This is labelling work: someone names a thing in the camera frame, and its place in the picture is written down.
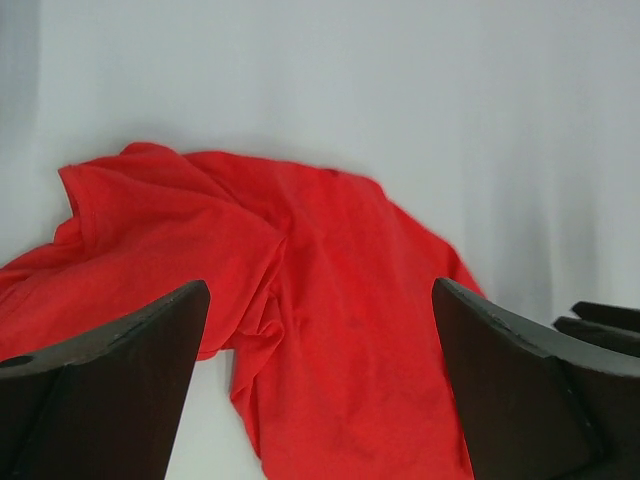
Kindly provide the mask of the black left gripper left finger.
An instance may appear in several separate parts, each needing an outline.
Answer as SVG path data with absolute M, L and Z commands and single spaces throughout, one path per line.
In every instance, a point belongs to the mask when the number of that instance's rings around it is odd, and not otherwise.
M 192 281 L 2 361 L 2 478 L 164 478 L 208 307 L 205 282 Z

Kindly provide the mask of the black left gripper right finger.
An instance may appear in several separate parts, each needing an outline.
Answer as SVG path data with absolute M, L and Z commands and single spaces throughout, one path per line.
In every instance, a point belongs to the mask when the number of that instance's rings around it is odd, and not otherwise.
M 635 479 L 639 357 L 505 310 L 450 280 L 432 289 L 478 479 Z

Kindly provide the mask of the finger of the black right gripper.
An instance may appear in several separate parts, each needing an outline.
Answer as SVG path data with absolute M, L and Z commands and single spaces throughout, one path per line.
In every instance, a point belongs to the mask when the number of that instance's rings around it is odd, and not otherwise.
M 554 321 L 556 330 L 608 350 L 639 357 L 638 309 L 579 301 L 571 311 L 574 317 L 561 316 Z

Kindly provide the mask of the red tank top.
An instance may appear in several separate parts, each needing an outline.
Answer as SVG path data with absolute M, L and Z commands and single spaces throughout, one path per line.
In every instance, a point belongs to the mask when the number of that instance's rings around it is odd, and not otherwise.
M 472 477 L 431 290 L 476 282 L 377 183 L 150 143 L 59 175 L 71 217 L 1 271 L 3 358 L 204 280 L 198 356 L 234 351 L 230 399 L 268 478 Z

